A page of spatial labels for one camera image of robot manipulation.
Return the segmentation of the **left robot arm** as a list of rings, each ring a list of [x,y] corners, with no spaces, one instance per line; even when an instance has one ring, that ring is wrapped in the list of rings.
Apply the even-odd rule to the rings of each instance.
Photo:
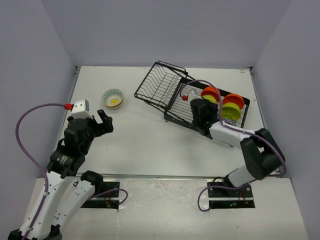
[[[103,193],[103,176],[86,171],[69,197],[62,202],[65,191],[86,160],[95,138],[112,133],[113,119],[104,110],[97,111],[102,122],[86,110],[67,105],[71,111],[64,137],[51,154],[44,172],[44,185],[23,225],[10,232],[10,240],[60,240],[63,231],[81,206],[92,196]]]

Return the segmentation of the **lime green bowl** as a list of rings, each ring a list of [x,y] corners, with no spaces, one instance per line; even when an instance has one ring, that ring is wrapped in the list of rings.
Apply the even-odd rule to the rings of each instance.
[[[208,101],[210,101],[210,102],[212,102],[212,103],[214,103],[214,104],[218,103],[216,98],[214,96],[212,96],[212,95],[204,95],[203,98],[208,100]]]
[[[222,118],[230,119],[232,121],[237,121],[241,118],[241,109],[233,102],[224,103],[220,113]]]

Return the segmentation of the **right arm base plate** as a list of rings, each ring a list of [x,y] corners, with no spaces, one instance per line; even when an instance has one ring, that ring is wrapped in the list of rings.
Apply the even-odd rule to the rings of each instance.
[[[221,180],[208,182],[207,190],[209,198],[209,207],[215,209],[254,209],[255,202],[250,185],[240,190],[227,190],[222,188],[213,188],[212,186],[222,186]]]

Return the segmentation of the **floral leaf pattern bowl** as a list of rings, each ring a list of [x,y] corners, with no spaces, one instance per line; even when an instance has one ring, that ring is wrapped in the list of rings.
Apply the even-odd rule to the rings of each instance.
[[[119,108],[124,102],[124,99],[120,98],[109,98],[103,102],[103,105],[108,109],[115,110]]]

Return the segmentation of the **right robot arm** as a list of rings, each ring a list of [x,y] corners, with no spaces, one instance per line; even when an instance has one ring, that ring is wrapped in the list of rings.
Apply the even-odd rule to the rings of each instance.
[[[272,173],[280,167],[286,170],[285,157],[267,129],[245,130],[221,121],[218,105],[201,97],[191,100],[189,104],[192,124],[201,135],[242,151],[244,165],[223,178],[220,188],[227,196],[235,196],[249,183],[273,177]]]

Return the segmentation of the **yellow sun pattern bowl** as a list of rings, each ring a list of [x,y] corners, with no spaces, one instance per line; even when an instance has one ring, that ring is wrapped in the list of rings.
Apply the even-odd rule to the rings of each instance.
[[[111,88],[103,93],[101,101],[105,107],[115,109],[120,107],[124,101],[124,98],[124,93],[121,90],[117,88]]]

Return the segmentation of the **lime green bowl front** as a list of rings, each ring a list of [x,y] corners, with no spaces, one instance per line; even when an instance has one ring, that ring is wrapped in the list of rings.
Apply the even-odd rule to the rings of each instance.
[[[237,121],[241,118],[241,109],[233,102],[224,103],[220,113],[222,118],[230,119],[232,121]]]

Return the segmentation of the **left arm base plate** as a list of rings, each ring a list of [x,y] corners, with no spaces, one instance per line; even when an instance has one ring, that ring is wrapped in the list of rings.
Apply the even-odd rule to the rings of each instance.
[[[102,185],[102,189],[95,193],[101,194],[105,191],[111,189],[117,189],[120,187],[120,182],[118,181],[104,181]],[[99,197],[87,200],[82,206],[82,209],[119,209],[119,191],[113,191],[110,193],[106,193]]]

